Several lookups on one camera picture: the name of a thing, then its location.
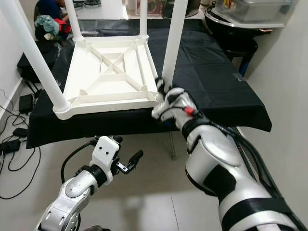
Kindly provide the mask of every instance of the electrical cord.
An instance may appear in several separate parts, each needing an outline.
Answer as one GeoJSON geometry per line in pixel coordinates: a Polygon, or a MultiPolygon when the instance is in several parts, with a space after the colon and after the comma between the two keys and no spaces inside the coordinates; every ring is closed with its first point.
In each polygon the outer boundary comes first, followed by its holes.
{"type": "Polygon", "coordinates": [[[251,154],[254,162],[257,166],[257,171],[259,174],[259,180],[261,184],[269,191],[269,193],[276,198],[282,198],[282,194],[279,192],[277,185],[275,184],[272,176],[270,175],[261,155],[257,151],[257,149],[243,136],[235,133],[228,128],[224,128],[220,125],[217,125],[212,122],[212,124],[218,129],[224,131],[225,133],[231,135],[235,140],[237,140],[240,144],[242,144],[251,154]]]}
{"type": "MultiPolygon", "coordinates": [[[[238,141],[235,141],[235,144],[236,144],[236,146],[237,146],[238,149],[239,149],[239,148],[240,148],[240,143],[239,143],[238,141]]],[[[257,179],[256,179],[256,176],[254,175],[254,172],[252,171],[252,168],[251,168],[251,166],[250,166],[250,164],[249,164],[249,162],[248,162],[248,160],[247,160],[247,157],[245,156],[245,153],[244,153],[242,150],[239,150],[239,153],[240,153],[240,155],[241,155],[241,157],[242,157],[242,159],[243,159],[243,161],[244,161],[244,164],[245,164],[245,166],[246,166],[246,168],[247,168],[247,170],[248,170],[249,175],[250,175],[254,180],[257,180],[257,179]]]]}
{"type": "Polygon", "coordinates": [[[80,224],[81,224],[81,215],[80,215],[80,213],[79,213],[79,214],[78,214],[78,223],[77,223],[77,226],[76,226],[76,230],[75,230],[75,231],[79,231],[80,224]]]}
{"type": "MultiPolygon", "coordinates": [[[[3,108],[1,105],[0,105],[0,108],[2,108],[3,110],[5,110],[6,112],[10,113],[10,115],[9,115],[9,116],[6,118],[6,120],[5,120],[4,128],[3,128],[3,130],[0,132],[0,135],[5,131],[6,126],[7,126],[7,123],[8,123],[8,120],[9,120],[9,118],[11,118],[12,116],[15,116],[15,117],[16,117],[15,120],[12,122],[12,126],[18,126],[18,125],[21,125],[21,124],[26,124],[26,126],[28,127],[28,124],[27,124],[27,122],[26,122],[26,118],[23,117],[23,116],[21,116],[20,113],[19,113],[18,115],[16,115],[16,114],[14,114],[13,112],[11,112],[11,111],[9,111],[9,110],[3,108]],[[22,121],[19,122],[19,123],[16,123],[17,119],[21,119],[22,121]]],[[[2,143],[5,142],[5,141],[9,141],[13,136],[14,136],[14,135],[11,135],[11,136],[9,136],[9,137],[4,138],[4,139],[2,140],[2,143]]],[[[36,172],[37,172],[37,169],[38,169],[38,167],[39,167],[40,161],[41,161],[41,149],[40,149],[40,147],[38,147],[38,148],[39,148],[39,149],[38,149],[38,150],[39,150],[39,159],[38,159],[39,161],[38,161],[38,164],[37,164],[37,166],[36,166],[36,168],[35,168],[35,170],[34,170],[34,172],[33,172],[33,175],[32,175],[32,177],[31,177],[31,179],[30,179],[30,182],[29,182],[18,194],[14,195],[14,196],[10,196],[10,197],[3,197],[3,196],[0,195],[0,199],[3,199],[3,200],[10,200],[10,199],[13,199],[13,198],[19,196],[20,194],[22,194],[22,193],[30,186],[30,184],[32,183],[33,178],[34,178],[34,176],[35,176],[35,174],[36,174],[36,172]]],[[[9,162],[9,165],[8,165],[8,170],[11,171],[11,172],[16,172],[16,171],[21,170],[21,169],[29,162],[29,160],[32,158],[32,156],[34,155],[34,153],[35,153],[35,148],[33,149],[33,152],[32,152],[32,154],[30,155],[30,157],[27,159],[27,161],[26,161],[21,167],[19,167],[18,169],[11,169],[11,162],[13,161],[13,159],[14,159],[14,157],[15,157],[15,152],[13,152],[12,158],[11,158],[11,160],[10,160],[10,162],[9,162]]],[[[5,155],[3,156],[3,159],[2,159],[2,164],[1,164],[1,168],[0,168],[0,175],[1,175],[1,172],[2,172],[2,170],[3,170],[4,160],[5,160],[5,155]]]]}
{"type": "Polygon", "coordinates": [[[27,161],[26,161],[21,167],[19,167],[19,168],[17,168],[17,169],[11,169],[11,163],[12,163],[14,157],[15,157],[15,152],[13,152],[13,155],[12,155],[11,160],[10,160],[9,165],[8,165],[9,171],[11,171],[11,172],[16,172],[16,171],[21,170],[24,166],[26,166],[26,164],[29,162],[29,160],[33,157],[34,153],[35,153],[35,148],[33,149],[33,152],[32,152],[32,154],[30,155],[30,157],[27,159],[27,161]]]}
{"type": "MultiPolygon", "coordinates": [[[[3,196],[0,195],[0,199],[2,199],[2,200],[10,200],[10,199],[13,199],[13,198],[19,196],[19,195],[22,194],[22,193],[29,187],[29,185],[32,183],[32,180],[33,180],[33,178],[34,178],[34,176],[35,176],[35,174],[36,174],[36,172],[37,172],[37,169],[38,169],[39,164],[40,164],[40,159],[41,159],[41,149],[40,149],[40,147],[38,147],[38,148],[39,148],[39,149],[38,149],[38,150],[39,150],[39,159],[38,159],[39,161],[38,161],[38,164],[37,164],[37,166],[36,166],[36,168],[35,168],[35,170],[34,170],[34,173],[33,173],[32,177],[31,177],[30,182],[29,182],[29,183],[27,184],[27,186],[25,186],[25,188],[22,189],[18,194],[14,195],[14,196],[10,196],[10,197],[3,197],[3,196]]],[[[1,168],[0,168],[0,175],[1,175],[2,169],[3,169],[3,164],[1,165],[1,168]]]]}
{"type": "Polygon", "coordinates": [[[12,105],[12,110],[13,110],[13,109],[14,109],[14,103],[12,102],[12,100],[10,100],[8,97],[6,97],[6,95],[5,95],[5,91],[4,91],[3,89],[0,89],[0,91],[2,91],[2,92],[3,92],[4,97],[5,97],[8,101],[10,101],[10,103],[11,103],[11,105],[12,105]]]}
{"type": "Polygon", "coordinates": [[[77,148],[75,151],[73,151],[64,161],[63,164],[61,166],[61,182],[62,184],[65,182],[65,178],[64,178],[64,169],[65,166],[67,164],[67,162],[74,156],[76,155],[76,153],[78,153],[79,151],[81,151],[82,149],[88,147],[89,145],[93,144],[93,141],[89,141],[87,143],[85,143],[84,145],[80,146],[79,148],[77,148]]]}

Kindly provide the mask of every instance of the table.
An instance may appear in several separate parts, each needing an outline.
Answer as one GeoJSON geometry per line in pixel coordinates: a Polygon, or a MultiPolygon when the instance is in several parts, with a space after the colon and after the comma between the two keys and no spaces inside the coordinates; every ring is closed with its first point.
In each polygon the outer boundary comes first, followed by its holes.
{"type": "MultiPolygon", "coordinates": [[[[139,20],[81,20],[81,30],[100,36],[126,36],[139,33],[139,20]]],[[[158,74],[161,74],[170,20],[148,20],[149,48],[158,74]]],[[[64,89],[74,47],[61,50],[52,73],[64,89]]],[[[185,20],[173,86],[185,88],[199,108],[216,123],[248,126],[270,131],[271,121],[264,104],[235,69],[201,20],[185,20]]],[[[42,92],[30,114],[27,148],[51,142],[93,137],[176,130],[151,117],[151,108],[75,115],[59,120],[52,103],[42,92]]]]}
{"type": "Polygon", "coordinates": [[[79,20],[84,19],[123,19],[122,0],[101,0],[100,7],[76,9],[79,20]]]}

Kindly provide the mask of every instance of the floor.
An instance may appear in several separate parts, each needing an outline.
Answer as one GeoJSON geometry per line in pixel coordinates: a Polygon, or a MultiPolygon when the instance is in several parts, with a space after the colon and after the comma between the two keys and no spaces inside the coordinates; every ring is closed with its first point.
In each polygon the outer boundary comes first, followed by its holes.
{"type": "MultiPolygon", "coordinates": [[[[15,127],[9,121],[3,140],[15,127]]],[[[170,158],[168,133],[123,136],[121,161],[138,150],[144,151],[137,169],[129,175],[119,174],[107,186],[102,186],[81,212],[81,227],[101,225],[111,231],[220,231],[218,201],[196,189],[185,175],[188,158],[185,141],[179,132],[173,133],[177,159],[170,158]]],[[[61,186],[60,168],[64,159],[89,139],[62,141],[41,146],[41,163],[33,182],[20,196],[0,199],[0,229],[2,231],[33,230],[45,208],[57,197],[61,186]]],[[[22,144],[12,161],[12,168],[21,166],[33,150],[22,144]]],[[[89,164],[93,148],[88,147],[67,164],[66,177],[89,164]]],[[[12,154],[6,156],[0,176],[0,195],[9,197],[21,191],[29,182],[39,160],[33,156],[20,171],[9,172],[12,154]]]]}

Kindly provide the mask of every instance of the white wall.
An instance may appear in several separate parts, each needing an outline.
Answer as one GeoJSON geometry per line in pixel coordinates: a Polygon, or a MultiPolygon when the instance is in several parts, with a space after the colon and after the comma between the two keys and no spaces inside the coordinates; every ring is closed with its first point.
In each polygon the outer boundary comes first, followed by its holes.
{"type": "MultiPolygon", "coordinates": [[[[5,91],[8,98],[12,98],[21,81],[16,65],[23,52],[1,11],[0,34],[0,89],[5,91]]],[[[0,105],[6,107],[7,104],[8,100],[0,92],[0,105]]]]}
{"type": "Polygon", "coordinates": [[[26,17],[29,20],[30,25],[32,26],[32,28],[34,29],[34,22],[33,22],[33,18],[34,18],[34,7],[37,4],[37,2],[39,0],[19,0],[20,4],[22,5],[24,12],[26,14],[26,17]]]}
{"type": "Polygon", "coordinates": [[[257,38],[248,83],[265,104],[273,128],[242,128],[258,148],[289,206],[308,227],[308,1],[287,26],[257,38]]]}

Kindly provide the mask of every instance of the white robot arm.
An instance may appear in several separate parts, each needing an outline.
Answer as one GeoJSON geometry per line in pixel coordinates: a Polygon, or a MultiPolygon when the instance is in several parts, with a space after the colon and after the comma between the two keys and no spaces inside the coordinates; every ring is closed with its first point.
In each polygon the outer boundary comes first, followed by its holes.
{"type": "MultiPolygon", "coordinates": [[[[35,231],[75,231],[81,210],[89,203],[93,195],[103,184],[110,184],[113,176],[132,171],[140,158],[138,151],[125,166],[119,162],[121,137],[99,137],[93,140],[95,145],[90,166],[83,166],[78,174],[67,180],[60,189],[58,198],[44,212],[35,231]]],[[[103,230],[93,227],[92,230],[103,230]]]]}
{"type": "Polygon", "coordinates": [[[223,231],[306,230],[301,223],[295,225],[283,198],[274,198],[248,173],[234,143],[198,111],[184,89],[171,89],[152,116],[175,119],[187,142],[187,177],[206,194],[218,197],[223,231]]]}

